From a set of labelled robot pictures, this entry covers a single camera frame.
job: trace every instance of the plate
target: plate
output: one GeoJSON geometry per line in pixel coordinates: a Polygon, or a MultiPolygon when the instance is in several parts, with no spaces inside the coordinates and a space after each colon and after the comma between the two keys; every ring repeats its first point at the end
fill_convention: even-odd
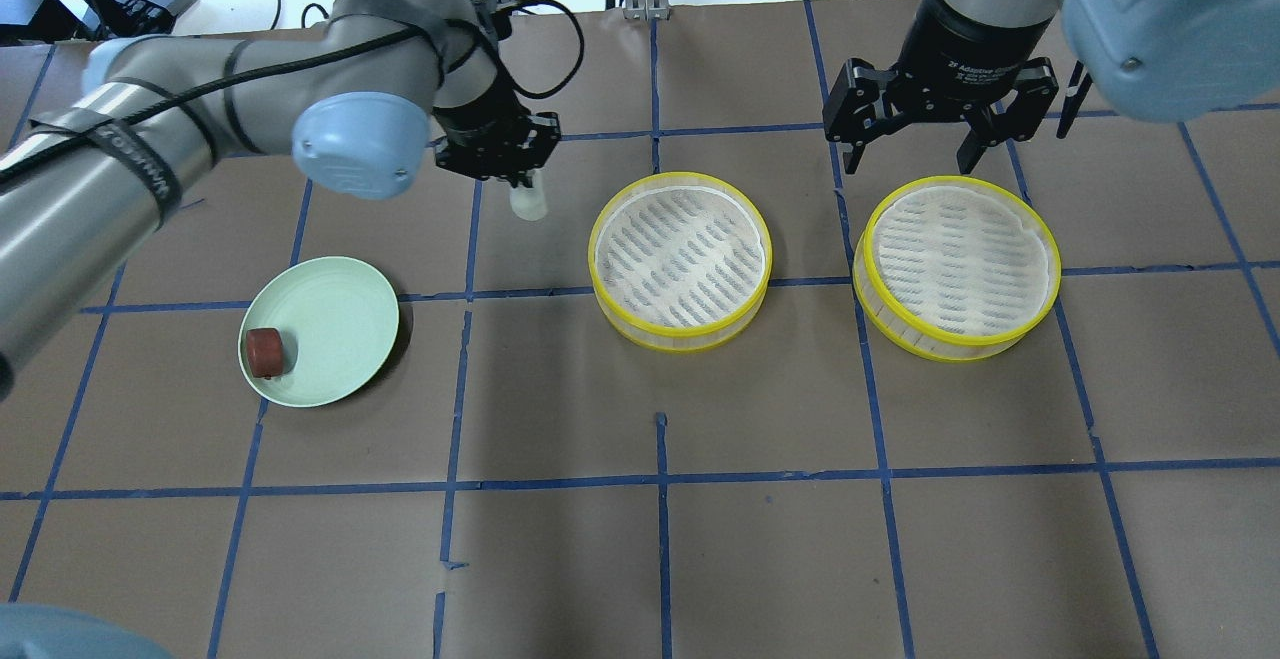
{"type": "Polygon", "coordinates": [[[387,362],[399,328],[396,290],[387,276],[352,257],[298,264],[262,287],[237,337],[241,372],[282,407],[320,407],[365,385],[387,362]],[[284,342],[284,372],[256,377],[244,334],[275,328],[284,342]]]}

